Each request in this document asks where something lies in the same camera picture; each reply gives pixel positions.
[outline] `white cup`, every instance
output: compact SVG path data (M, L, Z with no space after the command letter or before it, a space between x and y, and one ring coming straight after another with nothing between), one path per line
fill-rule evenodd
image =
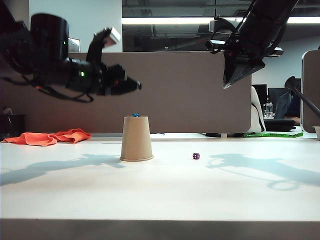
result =
M153 157L148 117L125 116L120 159L137 162Z
M315 129L316 136L317 136L318 140L320 140L320 125L319 126L313 126L313 128Z

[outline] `ceiling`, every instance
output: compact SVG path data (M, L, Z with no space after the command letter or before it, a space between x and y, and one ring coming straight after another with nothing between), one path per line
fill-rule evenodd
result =
M122 0L123 18L243 17L250 0ZM300 0L292 17L320 17L320 0ZM295 31L303 29L297 35ZM320 26L289 26L283 41L320 36ZM208 24L122 25L124 52L204 51Z

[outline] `green strip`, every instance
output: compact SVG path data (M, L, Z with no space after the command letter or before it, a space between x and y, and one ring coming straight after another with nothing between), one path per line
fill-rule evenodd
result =
M303 132L297 134L285 134L285 133L259 133L259 134L244 134L244 138L260 138L260 137L280 137L280 138L297 138L302 137Z

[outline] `ceiling light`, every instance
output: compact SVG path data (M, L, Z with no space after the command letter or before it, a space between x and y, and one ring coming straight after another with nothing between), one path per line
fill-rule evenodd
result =
M318 16L292 16L288 19L288 24L320 24Z
M209 24L213 17L125 17L123 25L192 25ZM242 17L224 17L228 21L241 22ZM289 24L320 24L320 17L290 17Z

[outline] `clear bottle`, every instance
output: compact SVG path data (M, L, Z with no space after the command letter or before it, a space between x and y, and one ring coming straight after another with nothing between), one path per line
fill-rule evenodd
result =
M264 116L263 117L266 119L273 119L274 109L273 109L272 102L264 104L263 108L264 108Z

